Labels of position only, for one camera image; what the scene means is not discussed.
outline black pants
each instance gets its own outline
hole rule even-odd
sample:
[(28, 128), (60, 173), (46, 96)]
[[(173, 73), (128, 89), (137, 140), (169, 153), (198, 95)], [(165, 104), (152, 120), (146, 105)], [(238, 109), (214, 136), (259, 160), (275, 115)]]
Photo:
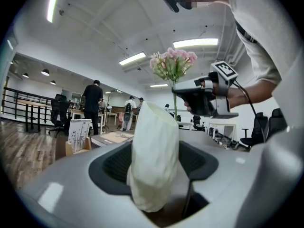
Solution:
[(85, 119), (92, 120), (94, 135), (98, 135), (98, 112), (85, 112)]

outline black cable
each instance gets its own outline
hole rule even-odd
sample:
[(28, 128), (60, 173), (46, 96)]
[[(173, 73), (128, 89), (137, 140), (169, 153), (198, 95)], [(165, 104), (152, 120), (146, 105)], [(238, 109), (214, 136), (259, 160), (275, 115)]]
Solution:
[(256, 110), (255, 110), (255, 108), (253, 107), (253, 104), (252, 104), (252, 102), (251, 102), (251, 100), (250, 100), (250, 97), (249, 97), (249, 95), (248, 95), (248, 92), (247, 92), (247, 91), (238, 83), (237, 80), (235, 80), (235, 82), (236, 82), (236, 84), (235, 84), (235, 83), (233, 83), (233, 84), (234, 84), (239, 90), (241, 90), (242, 93), (243, 93), (243, 94), (245, 95), (245, 97), (247, 98), (247, 100), (248, 100), (248, 102), (249, 102), (249, 104), (250, 104), (250, 106), (251, 106), (251, 109), (252, 109), (252, 111), (253, 111), (253, 113), (254, 113), (254, 115), (255, 115), (255, 118), (256, 118), (258, 124), (260, 125), (260, 129), (261, 129), (262, 137), (263, 137), (263, 142), (266, 143), (266, 138), (265, 138), (265, 135), (264, 135), (264, 130), (263, 130), (262, 124), (260, 123), (260, 121), (259, 121), (259, 119), (258, 119), (258, 117), (257, 117)]

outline forearm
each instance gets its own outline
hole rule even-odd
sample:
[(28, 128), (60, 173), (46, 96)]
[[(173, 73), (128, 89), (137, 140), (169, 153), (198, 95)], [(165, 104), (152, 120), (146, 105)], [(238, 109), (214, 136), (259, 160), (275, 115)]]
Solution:
[[(254, 85), (246, 87), (245, 90), (247, 91), (251, 102), (254, 104), (271, 98), (271, 93), (275, 87), (276, 85), (269, 81), (259, 80)], [(230, 102), (230, 108), (249, 103), (246, 96), (238, 88), (229, 89), (228, 100)]]

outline round table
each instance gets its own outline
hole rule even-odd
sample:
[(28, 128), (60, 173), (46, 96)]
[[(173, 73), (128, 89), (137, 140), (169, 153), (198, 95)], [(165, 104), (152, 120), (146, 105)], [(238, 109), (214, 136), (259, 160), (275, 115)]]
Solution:
[[(18, 103), (25, 104), (25, 131), (28, 133), (39, 133), (40, 132), (40, 108), (41, 107), (47, 107), (46, 104), (41, 104), (38, 102), (32, 102), (32, 101), (27, 101), (27, 100), (18, 100)], [(31, 112), (30, 112), (30, 130), (28, 126), (28, 114), (29, 114), (29, 105), (31, 106)], [(33, 111), (34, 111), (34, 106), (38, 107), (38, 127), (34, 128), (33, 124)]]

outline white t-shirt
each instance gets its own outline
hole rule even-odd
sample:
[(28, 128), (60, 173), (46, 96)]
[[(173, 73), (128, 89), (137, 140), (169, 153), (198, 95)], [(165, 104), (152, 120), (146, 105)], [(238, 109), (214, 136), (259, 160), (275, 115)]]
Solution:
[(132, 109), (136, 108), (136, 103), (134, 102), (134, 100), (128, 100), (124, 103), (124, 106), (126, 106), (128, 103), (131, 104)]
[(252, 43), (237, 31), (251, 58), (256, 80), (277, 85), (303, 48), (300, 36), (296, 41), (289, 39), (297, 31), (289, 15), (279, 12), (275, 2), (269, 1), (230, 0), (230, 6), (235, 20), (258, 41)]

